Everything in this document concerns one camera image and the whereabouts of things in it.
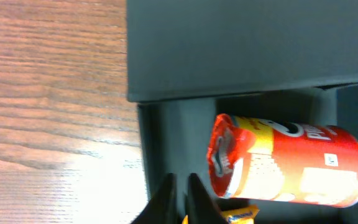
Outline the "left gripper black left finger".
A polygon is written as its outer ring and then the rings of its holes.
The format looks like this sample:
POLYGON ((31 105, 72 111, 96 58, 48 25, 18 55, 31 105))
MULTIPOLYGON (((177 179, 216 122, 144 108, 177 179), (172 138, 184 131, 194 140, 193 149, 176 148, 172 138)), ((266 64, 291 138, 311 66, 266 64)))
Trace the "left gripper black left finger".
POLYGON ((131 224, 177 223, 177 177, 167 174, 159 189, 131 224))

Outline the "yellow biscuit packet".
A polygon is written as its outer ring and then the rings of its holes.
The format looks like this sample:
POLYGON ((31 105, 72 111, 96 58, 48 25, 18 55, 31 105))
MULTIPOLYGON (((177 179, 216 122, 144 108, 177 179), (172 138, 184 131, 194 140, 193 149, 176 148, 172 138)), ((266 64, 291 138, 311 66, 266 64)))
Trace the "yellow biscuit packet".
POLYGON ((221 216, 228 224, 254 224, 254 218, 259 212, 256 205, 250 205, 245 208, 221 211, 221 216))

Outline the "red Pringles can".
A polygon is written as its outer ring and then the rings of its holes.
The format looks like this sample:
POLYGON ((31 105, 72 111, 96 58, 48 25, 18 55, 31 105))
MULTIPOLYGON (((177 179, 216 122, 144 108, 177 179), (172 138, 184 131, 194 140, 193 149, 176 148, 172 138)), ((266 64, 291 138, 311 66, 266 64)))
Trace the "red Pringles can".
POLYGON ((358 140, 337 126, 219 114, 206 157, 221 198, 340 208, 358 202, 358 140))

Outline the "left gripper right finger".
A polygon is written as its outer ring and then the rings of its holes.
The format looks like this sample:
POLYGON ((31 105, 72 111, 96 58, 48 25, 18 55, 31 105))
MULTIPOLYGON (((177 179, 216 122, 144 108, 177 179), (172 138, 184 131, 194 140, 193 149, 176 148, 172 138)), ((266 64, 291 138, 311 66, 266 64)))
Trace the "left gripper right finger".
POLYGON ((227 223, 196 173, 191 173, 188 177, 187 201, 189 224, 227 223))

